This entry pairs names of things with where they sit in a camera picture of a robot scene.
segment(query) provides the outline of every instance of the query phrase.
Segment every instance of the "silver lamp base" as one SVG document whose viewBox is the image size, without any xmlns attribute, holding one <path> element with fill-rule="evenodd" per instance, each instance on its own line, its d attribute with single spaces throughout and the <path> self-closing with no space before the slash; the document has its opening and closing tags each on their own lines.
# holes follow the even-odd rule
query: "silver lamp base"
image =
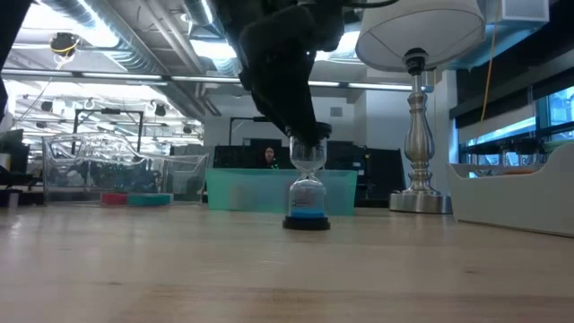
<svg viewBox="0 0 574 323">
<path fill-rule="evenodd" d="M 398 212 L 452 214 L 450 196 L 432 194 L 393 193 L 388 208 Z"/>
</svg>

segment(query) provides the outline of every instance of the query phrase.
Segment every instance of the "black cable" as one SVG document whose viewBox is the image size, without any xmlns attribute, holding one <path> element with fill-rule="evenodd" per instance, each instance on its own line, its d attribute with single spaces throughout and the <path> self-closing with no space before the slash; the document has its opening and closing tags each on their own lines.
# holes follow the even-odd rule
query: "black cable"
<svg viewBox="0 0 574 323">
<path fill-rule="evenodd" d="M 354 2 L 353 0 L 343 0 L 343 6 L 350 7 L 350 8 L 370 9 L 370 8 L 385 7 L 388 5 L 395 4 L 398 1 L 399 0 L 386 0 L 386 1 L 379 1 L 376 3 L 358 3 L 358 2 Z"/>
</svg>

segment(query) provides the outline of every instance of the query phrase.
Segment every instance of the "lab equipment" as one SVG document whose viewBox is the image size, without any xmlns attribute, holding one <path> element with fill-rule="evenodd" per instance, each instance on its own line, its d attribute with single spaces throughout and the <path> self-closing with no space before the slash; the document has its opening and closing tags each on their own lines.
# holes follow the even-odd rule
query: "lab equipment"
<svg viewBox="0 0 574 323">
<path fill-rule="evenodd" d="M 285 229 L 330 229 L 325 213 L 326 189 L 316 174 L 325 166 L 326 139 L 331 135 L 332 127 L 318 122 L 317 130 L 318 144 L 309 146 L 288 129 L 289 155 L 291 163 L 300 172 L 300 177 L 289 188 L 289 213 L 283 221 Z"/>
<path fill-rule="evenodd" d="M 128 195 L 120 201 L 112 198 L 112 205 L 132 205 L 133 194 L 169 195 L 174 202 L 199 203 L 209 160 L 208 154 L 138 153 L 124 136 L 104 133 L 47 136 L 43 152 L 47 202 L 80 205 L 109 205 L 108 194 Z"/>
</svg>

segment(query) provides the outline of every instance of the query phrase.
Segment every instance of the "wooden table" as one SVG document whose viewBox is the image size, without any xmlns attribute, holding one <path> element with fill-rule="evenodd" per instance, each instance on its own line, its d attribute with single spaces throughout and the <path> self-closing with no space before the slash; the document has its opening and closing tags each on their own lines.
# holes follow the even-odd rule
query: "wooden table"
<svg viewBox="0 0 574 323">
<path fill-rule="evenodd" d="M 0 216 L 2 322 L 573 322 L 574 240 L 358 210 L 21 208 Z"/>
</svg>

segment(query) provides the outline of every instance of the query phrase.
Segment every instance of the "teal plastic bin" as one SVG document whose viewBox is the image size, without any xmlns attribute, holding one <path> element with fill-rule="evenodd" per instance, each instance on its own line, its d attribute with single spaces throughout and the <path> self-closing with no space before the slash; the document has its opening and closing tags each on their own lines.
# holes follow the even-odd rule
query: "teal plastic bin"
<svg viewBox="0 0 574 323">
<path fill-rule="evenodd" d="M 287 214 L 289 187 L 296 170 L 209 169 L 207 194 L 211 210 Z M 320 170 L 326 187 L 326 214 L 353 215 L 357 172 Z"/>
</svg>

